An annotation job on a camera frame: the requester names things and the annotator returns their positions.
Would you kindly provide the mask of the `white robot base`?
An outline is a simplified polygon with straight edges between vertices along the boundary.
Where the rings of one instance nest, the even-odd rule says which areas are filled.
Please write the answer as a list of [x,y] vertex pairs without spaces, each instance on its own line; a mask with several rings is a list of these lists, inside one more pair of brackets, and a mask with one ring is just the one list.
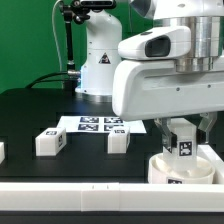
[[105,10],[91,11],[89,15],[86,22],[87,58],[75,91],[82,99],[110,102],[114,72],[121,62],[118,44],[122,40],[122,25]]

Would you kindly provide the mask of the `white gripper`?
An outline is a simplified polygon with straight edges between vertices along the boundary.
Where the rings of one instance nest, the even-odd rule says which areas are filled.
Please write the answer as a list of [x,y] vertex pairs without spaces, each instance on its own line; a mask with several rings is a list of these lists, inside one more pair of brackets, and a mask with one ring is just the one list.
[[200,114],[197,143],[207,144],[224,110],[224,50],[214,31],[155,27],[118,45],[123,61],[114,74],[112,108],[124,120],[154,119],[168,152],[177,147],[171,119]]

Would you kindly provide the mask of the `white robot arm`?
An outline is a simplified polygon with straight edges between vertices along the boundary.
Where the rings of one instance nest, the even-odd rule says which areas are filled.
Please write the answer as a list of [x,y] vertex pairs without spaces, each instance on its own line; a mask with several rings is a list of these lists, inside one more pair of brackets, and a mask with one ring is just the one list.
[[153,119],[172,150],[168,119],[199,114],[207,137],[224,110],[224,0],[129,0],[153,28],[121,41],[112,108],[126,121]]

